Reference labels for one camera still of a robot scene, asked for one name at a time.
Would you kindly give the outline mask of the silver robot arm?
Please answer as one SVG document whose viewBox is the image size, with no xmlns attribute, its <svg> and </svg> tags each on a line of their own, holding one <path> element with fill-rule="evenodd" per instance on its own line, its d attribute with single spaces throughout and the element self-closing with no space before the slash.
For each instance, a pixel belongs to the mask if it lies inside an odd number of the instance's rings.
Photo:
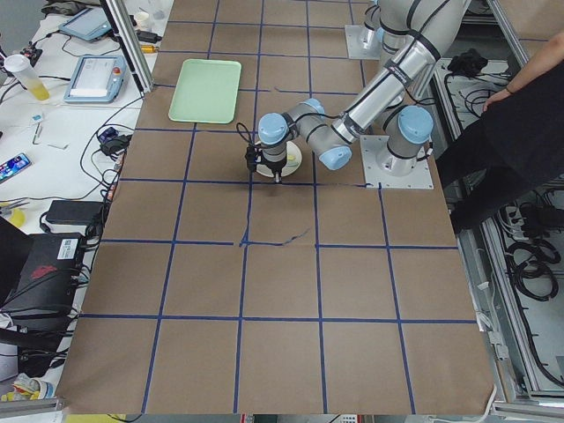
<svg viewBox="0 0 564 423">
<path fill-rule="evenodd" d="M 327 122 L 320 101 L 308 99 L 283 114 L 264 115 L 257 144 L 246 151 L 249 170 L 269 168 L 282 178 L 289 141 L 303 137 L 317 158 L 338 170 L 352 157 L 350 146 L 384 112 L 398 105 L 407 88 L 436 64 L 456 37 L 466 1 L 376 1 L 365 13 L 362 47 L 382 33 L 380 70 L 352 104 Z"/>
</svg>

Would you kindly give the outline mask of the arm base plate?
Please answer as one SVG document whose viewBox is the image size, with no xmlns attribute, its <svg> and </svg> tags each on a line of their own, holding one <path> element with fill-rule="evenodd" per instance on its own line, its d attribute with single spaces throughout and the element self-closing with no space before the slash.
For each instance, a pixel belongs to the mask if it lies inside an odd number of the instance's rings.
<svg viewBox="0 0 564 423">
<path fill-rule="evenodd" d="M 409 159 L 400 159 L 388 149 L 389 136 L 360 138 L 365 185 L 370 189 L 433 189 L 434 183 L 425 147 Z"/>
<path fill-rule="evenodd" d="M 379 60 L 382 51 L 383 29 L 365 26 L 345 26 L 345 41 L 349 59 Z"/>
</svg>

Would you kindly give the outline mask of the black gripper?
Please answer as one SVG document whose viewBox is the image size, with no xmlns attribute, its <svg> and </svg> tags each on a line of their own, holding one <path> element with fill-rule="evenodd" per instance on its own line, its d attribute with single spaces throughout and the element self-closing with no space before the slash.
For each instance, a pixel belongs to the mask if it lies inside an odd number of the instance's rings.
<svg viewBox="0 0 564 423">
<path fill-rule="evenodd" d="M 281 173 L 284 168 L 284 161 L 264 160 L 259 164 L 259 174 L 274 174 L 275 183 L 281 183 Z"/>
</svg>

